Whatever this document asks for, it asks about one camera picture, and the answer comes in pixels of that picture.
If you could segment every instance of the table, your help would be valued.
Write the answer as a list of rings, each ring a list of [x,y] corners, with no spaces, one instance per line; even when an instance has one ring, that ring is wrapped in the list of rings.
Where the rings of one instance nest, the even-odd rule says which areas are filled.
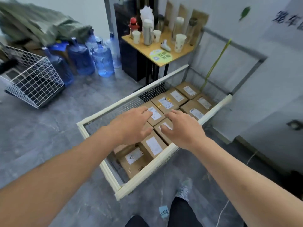
[[[161,33],[160,41],[153,42],[151,45],[147,46],[143,44],[143,35],[141,33],[140,42],[139,44],[135,44],[133,39],[131,39],[130,35],[123,36],[122,39],[138,50],[141,54],[143,54],[146,58],[153,62],[153,76],[154,80],[158,79],[159,75],[159,68],[165,65],[164,69],[164,76],[167,75],[167,71],[169,68],[169,63],[179,59],[187,55],[188,53],[194,50],[194,46],[190,46],[189,44],[184,44],[183,49],[180,53],[176,53],[174,51],[174,43],[172,43],[172,32],[168,29],[165,29],[164,32]],[[161,48],[161,42],[167,40],[168,46],[171,48],[171,52],[167,52]],[[163,52],[157,53],[158,50],[164,50],[166,53]],[[149,84],[149,72],[146,69],[146,85]]]

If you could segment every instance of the black pants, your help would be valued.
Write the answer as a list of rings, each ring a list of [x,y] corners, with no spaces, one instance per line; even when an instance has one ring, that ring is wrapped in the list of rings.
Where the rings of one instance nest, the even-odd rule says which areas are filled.
[[[187,201],[175,197],[169,212],[168,227],[203,227]],[[133,216],[125,227],[149,227],[139,215]]]

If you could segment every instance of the person's left arm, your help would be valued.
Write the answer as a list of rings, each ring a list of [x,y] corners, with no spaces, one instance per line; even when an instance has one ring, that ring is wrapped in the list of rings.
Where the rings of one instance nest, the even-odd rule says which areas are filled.
[[[152,128],[142,130],[151,115],[147,107],[131,109],[2,188],[1,226],[48,226],[115,147],[137,143],[151,133]]]

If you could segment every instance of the blue sticker on floor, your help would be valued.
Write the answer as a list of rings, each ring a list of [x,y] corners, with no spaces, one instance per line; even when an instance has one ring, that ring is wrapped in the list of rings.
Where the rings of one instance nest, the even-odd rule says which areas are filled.
[[[169,210],[167,206],[159,207],[160,216],[164,219],[169,216]]]

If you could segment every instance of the wire mesh cart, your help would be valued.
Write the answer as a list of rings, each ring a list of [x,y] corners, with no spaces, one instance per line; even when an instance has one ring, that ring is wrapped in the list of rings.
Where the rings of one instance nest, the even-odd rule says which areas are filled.
[[[218,38],[221,41],[228,42],[227,38],[224,38],[211,30],[204,28],[200,34],[200,39],[203,33],[208,34]],[[251,74],[264,62],[266,56],[247,49],[236,43],[230,43],[231,46],[248,53],[249,55],[258,58],[257,64],[249,71],[245,77],[239,81],[238,85],[234,88],[231,93],[224,91],[222,88],[212,83],[211,81],[206,81],[207,78],[201,73],[197,72],[191,67],[193,58],[197,49],[192,53],[189,64],[184,65],[170,74],[162,77],[159,80],[152,82],[151,84],[139,89],[133,94],[119,100],[118,102],[112,104],[111,106],[85,118],[84,120],[77,123],[78,128],[84,138],[88,138],[91,134],[97,131],[101,126],[108,125],[109,122],[114,119],[117,115],[127,111],[131,108],[139,107],[143,103],[151,100],[155,96],[167,91],[171,87],[176,87],[181,84],[181,82],[186,81],[193,84],[198,89],[203,86],[203,92],[209,95],[217,105],[214,106],[210,111],[208,111],[201,119],[198,120],[200,125],[205,124],[209,121],[219,110],[221,110],[225,105],[231,102],[232,95],[242,86],[242,84],[251,76]],[[178,147],[171,143],[166,147],[155,159],[153,159],[146,167],[144,167],[140,172],[138,172],[132,179],[125,180],[123,178],[123,173],[116,167],[115,163],[111,160],[109,155],[101,164],[100,168],[103,171],[106,180],[111,185],[117,200],[120,200],[124,196],[131,193],[135,187],[147,179],[155,170],[157,170],[161,165],[165,164],[166,161],[178,150]]]
[[[6,92],[35,108],[45,106],[65,85],[47,57],[5,46],[4,53],[18,65],[1,75]]]

